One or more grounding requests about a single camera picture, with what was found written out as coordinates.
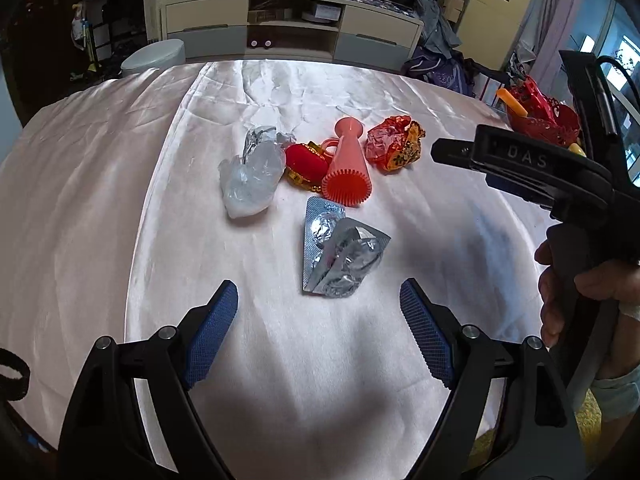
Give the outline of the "person's right hand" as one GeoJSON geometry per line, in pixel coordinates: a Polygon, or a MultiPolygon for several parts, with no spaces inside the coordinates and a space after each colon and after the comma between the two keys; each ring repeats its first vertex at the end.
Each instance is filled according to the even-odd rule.
{"type": "MultiPolygon", "coordinates": [[[[544,305],[540,311],[540,336],[544,344],[551,348],[559,340],[564,328],[566,310],[565,292],[561,279],[556,275],[550,244],[545,240],[535,252],[535,260],[546,266],[542,272],[538,289],[544,305]]],[[[617,261],[608,261],[594,269],[578,274],[575,278],[577,291],[593,300],[614,299],[621,304],[639,305],[639,266],[617,261]]]]}

